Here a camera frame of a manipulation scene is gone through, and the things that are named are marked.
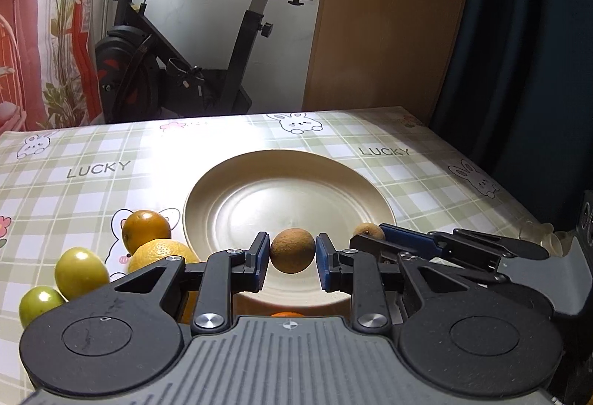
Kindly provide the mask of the wooden wardrobe panel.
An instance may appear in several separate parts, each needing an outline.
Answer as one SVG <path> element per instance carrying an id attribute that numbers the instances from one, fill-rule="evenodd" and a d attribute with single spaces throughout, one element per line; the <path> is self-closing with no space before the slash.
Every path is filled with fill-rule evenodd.
<path id="1" fill-rule="evenodd" d="M 302 107 L 435 106 L 466 0 L 320 0 Z"/>

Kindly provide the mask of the brown longan fruit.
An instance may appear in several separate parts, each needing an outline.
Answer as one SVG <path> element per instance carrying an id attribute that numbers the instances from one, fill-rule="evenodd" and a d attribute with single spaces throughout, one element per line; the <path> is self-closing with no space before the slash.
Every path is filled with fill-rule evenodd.
<path id="1" fill-rule="evenodd" d="M 289 228 L 272 241 L 271 262 L 284 273 L 302 272 L 311 264 L 315 252 L 315 240 L 309 231 Z"/>

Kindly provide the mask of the pink printed wall tapestry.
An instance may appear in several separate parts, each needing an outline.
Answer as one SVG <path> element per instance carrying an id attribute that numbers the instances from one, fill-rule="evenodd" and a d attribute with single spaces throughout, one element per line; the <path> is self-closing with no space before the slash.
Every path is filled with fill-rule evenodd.
<path id="1" fill-rule="evenodd" d="M 77 127 L 102 111 L 92 0 L 1 0 L 1 129 Z"/>

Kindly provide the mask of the yellow lemon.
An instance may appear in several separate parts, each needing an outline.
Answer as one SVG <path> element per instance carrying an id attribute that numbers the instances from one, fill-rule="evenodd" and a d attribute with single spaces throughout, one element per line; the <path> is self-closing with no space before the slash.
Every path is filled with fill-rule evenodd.
<path id="1" fill-rule="evenodd" d="M 135 251 L 127 264 L 127 272 L 135 272 L 151 263 L 158 262 L 158 260 L 172 255 L 182 256 L 186 263 L 201 262 L 198 255 L 182 242 L 176 242 L 176 240 L 168 238 L 156 238 L 144 243 Z M 190 323 L 197 299 L 197 291 L 188 293 L 187 303 L 180 319 L 182 324 L 188 325 Z"/>

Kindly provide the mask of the dark teal curtain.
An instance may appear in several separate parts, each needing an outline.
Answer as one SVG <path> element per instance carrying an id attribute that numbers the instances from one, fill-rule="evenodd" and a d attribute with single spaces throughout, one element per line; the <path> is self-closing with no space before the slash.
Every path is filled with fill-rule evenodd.
<path id="1" fill-rule="evenodd" d="M 466 0 L 429 121 L 535 218 L 592 187 L 592 0 Z"/>

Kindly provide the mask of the green plaid tablecloth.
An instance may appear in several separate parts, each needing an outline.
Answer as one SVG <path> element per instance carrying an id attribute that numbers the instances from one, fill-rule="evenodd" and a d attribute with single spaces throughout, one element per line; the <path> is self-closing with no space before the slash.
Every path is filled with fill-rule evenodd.
<path id="1" fill-rule="evenodd" d="M 18 307 L 68 249 L 127 270 L 134 211 L 206 259 L 303 228 L 345 248 L 362 222 L 517 236 L 531 214 L 401 108 L 151 121 L 1 138 L 1 400 L 30 392 Z"/>

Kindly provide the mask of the yellow-green jujube fruit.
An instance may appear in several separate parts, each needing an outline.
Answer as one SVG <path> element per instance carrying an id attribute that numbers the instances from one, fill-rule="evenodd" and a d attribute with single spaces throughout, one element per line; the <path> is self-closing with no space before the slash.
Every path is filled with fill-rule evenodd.
<path id="1" fill-rule="evenodd" d="M 110 283 L 110 274 L 94 252 L 78 246 L 58 259 L 54 279 L 62 296 L 72 301 Z"/>

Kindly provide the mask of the beige round plate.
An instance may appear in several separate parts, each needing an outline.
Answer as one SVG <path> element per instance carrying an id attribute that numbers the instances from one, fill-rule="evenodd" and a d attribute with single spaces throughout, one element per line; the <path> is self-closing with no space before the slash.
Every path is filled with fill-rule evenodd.
<path id="1" fill-rule="evenodd" d="M 296 150 L 261 150 L 207 171 L 186 200 L 186 242 L 200 259 L 228 248 L 249 248 L 260 231 L 275 238 L 289 228 L 326 233 L 348 248 L 362 222 L 392 223 L 387 199 L 356 170 Z"/>

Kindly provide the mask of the small orange mandarin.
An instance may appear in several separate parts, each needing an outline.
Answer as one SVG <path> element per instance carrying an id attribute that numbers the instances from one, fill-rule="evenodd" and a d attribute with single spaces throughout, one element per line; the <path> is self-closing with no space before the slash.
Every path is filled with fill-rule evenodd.
<path id="1" fill-rule="evenodd" d="M 273 318 L 304 318 L 305 315 L 297 312 L 277 312 L 271 315 Z"/>

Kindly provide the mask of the orange near bunny print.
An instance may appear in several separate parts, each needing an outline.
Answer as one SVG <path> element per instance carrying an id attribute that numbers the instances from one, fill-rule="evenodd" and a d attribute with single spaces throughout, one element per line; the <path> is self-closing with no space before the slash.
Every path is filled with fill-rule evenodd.
<path id="1" fill-rule="evenodd" d="M 151 210 L 133 212 L 125 220 L 122 228 L 123 242 L 130 255 L 153 239 L 170 238 L 171 233 L 169 221 Z"/>

